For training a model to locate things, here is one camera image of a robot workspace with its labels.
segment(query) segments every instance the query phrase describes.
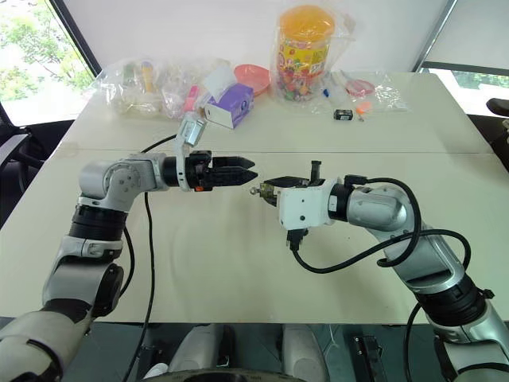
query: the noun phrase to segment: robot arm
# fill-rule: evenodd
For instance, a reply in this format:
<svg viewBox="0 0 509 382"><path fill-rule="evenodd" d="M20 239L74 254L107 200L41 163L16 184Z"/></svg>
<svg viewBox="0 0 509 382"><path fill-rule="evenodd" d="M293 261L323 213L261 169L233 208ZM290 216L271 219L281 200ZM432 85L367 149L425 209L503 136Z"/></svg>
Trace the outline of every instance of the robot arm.
<svg viewBox="0 0 509 382"><path fill-rule="evenodd" d="M244 158L212 158L210 151L188 156L203 128L203 122L186 115L176 139L177 157L135 154L82 170L82 193L45 283L43 308L0 331L0 382L59 380L91 322L116 307L123 270L115 260L127 214L140 193L179 186L210 191L257 176L248 170L254 163Z"/></svg>
<svg viewBox="0 0 509 382"><path fill-rule="evenodd" d="M342 220L366 228L380 242L414 230L414 210L399 188L368 188L364 186L367 179L356 176L347 176L344 184L338 179L320 179L319 167L319 162L313 162L310 179L280 177L251 190L278 207L279 221L288 230L290 250L306 269L315 273L335 270L310 267L298 256L309 228ZM430 226L422 224L422 230L428 229ZM469 380L468 375L482 369L486 376L502 375L503 380L509 380L509 331L444 239L424 234L394 271L426 312L437 335L437 355L444 375L448 380ZM387 260L397 259L408 245L406 239L387 247Z"/></svg>

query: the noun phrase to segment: window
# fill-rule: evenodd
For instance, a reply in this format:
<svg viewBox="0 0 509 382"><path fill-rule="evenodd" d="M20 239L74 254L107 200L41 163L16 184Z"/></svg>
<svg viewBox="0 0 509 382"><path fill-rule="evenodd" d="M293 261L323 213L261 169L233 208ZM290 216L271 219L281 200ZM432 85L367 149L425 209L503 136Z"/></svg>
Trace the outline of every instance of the window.
<svg viewBox="0 0 509 382"><path fill-rule="evenodd" d="M49 2L0 2L0 101L13 124L74 119L93 80Z"/></svg>
<svg viewBox="0 0 509 382"><path fill-rule="evenodd" d="M500 74L481 72L485 69ZM509 73L505 76L504 70L437 63L435 68L422 68L421 72L436 74L466 114L495 116L486 102L491 98L509 99Z"/></svg>

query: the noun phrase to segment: white table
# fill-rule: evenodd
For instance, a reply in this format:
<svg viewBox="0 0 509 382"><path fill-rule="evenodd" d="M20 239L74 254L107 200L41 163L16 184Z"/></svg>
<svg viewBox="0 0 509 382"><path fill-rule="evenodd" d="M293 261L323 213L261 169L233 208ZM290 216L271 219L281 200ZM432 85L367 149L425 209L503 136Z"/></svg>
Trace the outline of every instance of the white table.
<svg viewBox="0 0 509 382"><path fill-rule="evenodd" d="M215 152L491 153L470 119L435 75L391 75L411 111L371 115L366 122L335 121L332 111L302 114L268 95L234 130L209 125L201 147ZM168 119L119 118L95 97L72 124L61 146L69 149L140 150L177 132Z"/></svg>
<svg viewBox="0 0 509 382"><path fill-rule="evenodd" d="M77 175L92 159L117 159L127 150L60 148L35 178L0 231L0 316L41 306L41 289L60 238L70 227L79 193ZM470 240L469 274L497 294L494 304L509 318L509 174L494 154L260 154L262 181L284 174L306 176L313 159L322 176L360 173L390 176L411 185L425 221ZM248 193L254 185L211 193L150 195L155 224L156 294L153 322L344 322L403 323L414 297L392 270L375 265L379 255L330 275L302 269L286 246L277 211ZM149 295L147 221L142 198L130 212L137 266L130 289L106 321L140 322ZM375 240L362 228L337 222L313 229L301 254L313 265L338 263ZM461 256L461 247L451 241ZM119 263L127 271L124 250ZM424 322L418 316L417 322Z"/></svg>

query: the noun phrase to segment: small black box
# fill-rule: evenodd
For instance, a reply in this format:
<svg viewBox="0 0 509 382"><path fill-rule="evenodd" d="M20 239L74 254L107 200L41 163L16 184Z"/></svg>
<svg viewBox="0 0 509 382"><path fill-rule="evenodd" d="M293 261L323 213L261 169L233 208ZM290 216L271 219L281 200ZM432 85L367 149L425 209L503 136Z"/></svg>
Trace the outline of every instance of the small black box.
<svg viewBox="0 0 509 382"><path fill-rule="evenodd" d="M338 121L351 121L353 119L353 111L337 109L334 111L334 119Z"/></svg>

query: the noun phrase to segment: green foliage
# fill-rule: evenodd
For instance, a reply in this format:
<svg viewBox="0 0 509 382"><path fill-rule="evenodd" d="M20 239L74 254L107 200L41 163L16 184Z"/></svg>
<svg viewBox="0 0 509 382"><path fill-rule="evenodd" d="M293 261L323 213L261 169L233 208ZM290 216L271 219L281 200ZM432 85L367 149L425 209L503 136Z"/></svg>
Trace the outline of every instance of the green foliage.
<svg viewBox="0 0 509 382"><path fill-rule="evenodd" d="M44 0L38 0L29 15L11 18L0 25L0 48L7 45L19 47L26 64L40 65L54 80L77 90L85 89L93 81L93 75L80 60L68 35ZM20 84L6 84L5 87L19 88L22 83L35 84L35 81L29 81L26 73L23 78L9 78L10 81L19 80Z"/></svg>
<svg viewBox="0 0 509 382"><path fill-rule="evenodd" d="M493 74L474 73L474 72L459 72L453 70L453 75L456 81L462 88L479 89L480 84L488 84L500 86L502 88L509 88L508 76L496 76Z"/></svg>
<svg viewBox="0 0 509 382"><path fill-rule="evenodd" d="M37 89L38 86L32 77L17 66L12 69L0 69L0 99L2 101L23 99Z"/></svg>

